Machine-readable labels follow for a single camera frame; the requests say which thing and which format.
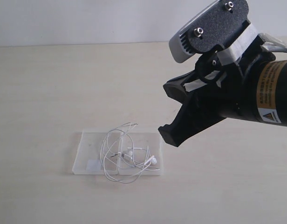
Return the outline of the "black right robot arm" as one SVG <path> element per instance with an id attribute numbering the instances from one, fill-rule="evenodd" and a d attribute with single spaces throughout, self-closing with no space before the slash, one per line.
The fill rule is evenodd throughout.
<path id="1" fill-rule="evenodd" d="M 287 60 L 276 52 L 287 45 L 261 33 L 235 63 L 204 54 L 193 71 L 167 81 L 165 93 L 181 108 L 158 129 L 165 143 L 178 147 L 226 118 L 287 127 Z"/>

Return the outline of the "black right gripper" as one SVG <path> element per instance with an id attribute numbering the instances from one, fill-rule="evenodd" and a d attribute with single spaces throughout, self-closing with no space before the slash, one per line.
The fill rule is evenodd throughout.
<path id="1" fill-rule="evenodd" d="M 171 124 L 158 128 L 164 142 L 178 147 L 225 118 L 260 121 L 255 105 L 257 76 L 251 71 L 275 60 L 269 51 L 273 41 L 261 33 L 236 62 L 222 65 L 216 54 L 206 54 L 194 71 L 168 80 L 163 85 L 166 95 L 182 106 Z"/>

